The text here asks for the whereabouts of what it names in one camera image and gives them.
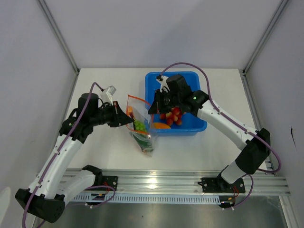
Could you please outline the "red lychee bunch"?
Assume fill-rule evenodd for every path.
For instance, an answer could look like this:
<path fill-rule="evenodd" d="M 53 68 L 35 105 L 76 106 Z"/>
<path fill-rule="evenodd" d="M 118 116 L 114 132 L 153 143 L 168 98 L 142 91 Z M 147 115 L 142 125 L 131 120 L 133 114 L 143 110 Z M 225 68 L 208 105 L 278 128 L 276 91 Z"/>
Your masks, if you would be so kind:
<path fill-rule="evenodd" d="M 184 112 L 181 111 L 180 108 L 174 107 L 169 112 L 165 114 L 159 115 L 159 120 L 167 124 L 169 127 L 176 125 L 182 125 L 182 117 L 184 116 Z"/>

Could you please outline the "clear zip top bag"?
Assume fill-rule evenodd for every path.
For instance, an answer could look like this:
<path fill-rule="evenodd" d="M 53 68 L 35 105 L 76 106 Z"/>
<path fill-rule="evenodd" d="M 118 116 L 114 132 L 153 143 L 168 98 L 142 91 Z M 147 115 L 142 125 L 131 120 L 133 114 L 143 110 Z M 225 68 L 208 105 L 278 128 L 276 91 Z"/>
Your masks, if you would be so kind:
<path fill-rule="evenodd" d="M 128 95 L 126 114 L 132 119 L 127 124 L 130 136 L 135 140 L 142 154 L 151 157 L 157 137 L 154 127 L 154 115 L 148 114 L 151 105 L 146 100 Z"/>

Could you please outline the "green cucumber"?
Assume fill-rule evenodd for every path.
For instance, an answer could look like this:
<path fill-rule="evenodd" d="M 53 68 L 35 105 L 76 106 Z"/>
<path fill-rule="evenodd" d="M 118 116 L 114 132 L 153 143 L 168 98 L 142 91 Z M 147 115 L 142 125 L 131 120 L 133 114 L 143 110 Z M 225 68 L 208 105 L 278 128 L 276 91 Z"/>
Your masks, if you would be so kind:
<path fill-rule="evenodd" d="M 152 152 L 153 151 L 153 146 L 152 146 L 151 140 L 148 135 L 136 133 L 136 132 L 133 132 L 130 134 L 135 139 L 135 141 L 139 145 L 142 152 Z"/>

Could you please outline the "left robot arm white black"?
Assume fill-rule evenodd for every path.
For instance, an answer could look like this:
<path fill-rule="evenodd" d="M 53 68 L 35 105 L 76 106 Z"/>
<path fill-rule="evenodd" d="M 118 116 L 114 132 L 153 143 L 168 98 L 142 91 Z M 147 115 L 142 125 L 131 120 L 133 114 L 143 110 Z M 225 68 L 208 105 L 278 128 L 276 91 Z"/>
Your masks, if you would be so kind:
<path fill-rule="evenodd" d="M 103 171 L 86 165 L 72 180 L 61 185 L 62 177 L 94 127 L 121 127 L 133 122 L 117 101 L 99 106 L 99 96 L 84 93 L 69 117 L 62 123 L 52 153 L 35 180 L 26 189 L 18 189 L 15 198 L 25 214 L 55 223 L 66 205 L 84 190 L 98 190 L 103 185 Z"/>

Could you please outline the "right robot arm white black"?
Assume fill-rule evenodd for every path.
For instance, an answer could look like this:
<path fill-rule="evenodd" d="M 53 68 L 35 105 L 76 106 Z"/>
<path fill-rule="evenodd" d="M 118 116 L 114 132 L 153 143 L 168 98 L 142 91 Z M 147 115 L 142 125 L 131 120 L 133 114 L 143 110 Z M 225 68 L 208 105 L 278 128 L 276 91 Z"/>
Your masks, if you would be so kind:
<path fill-rule="evenodd" d="M 201 90 L 193 91 L 180 74 L 170 77 L 158 75 L 155 80 L 161 87 L 154 92 L 149 114 L 166 114 L 172 108 L 179 108 L 214 126 L 240 149 L 239 156 L 217 179 L 217 187 L 221 191 L 229 191 L 244 175 L 254 174 L 269 156 L 269 131 L 258 131 L 224 113 L 208 94 Z"/>

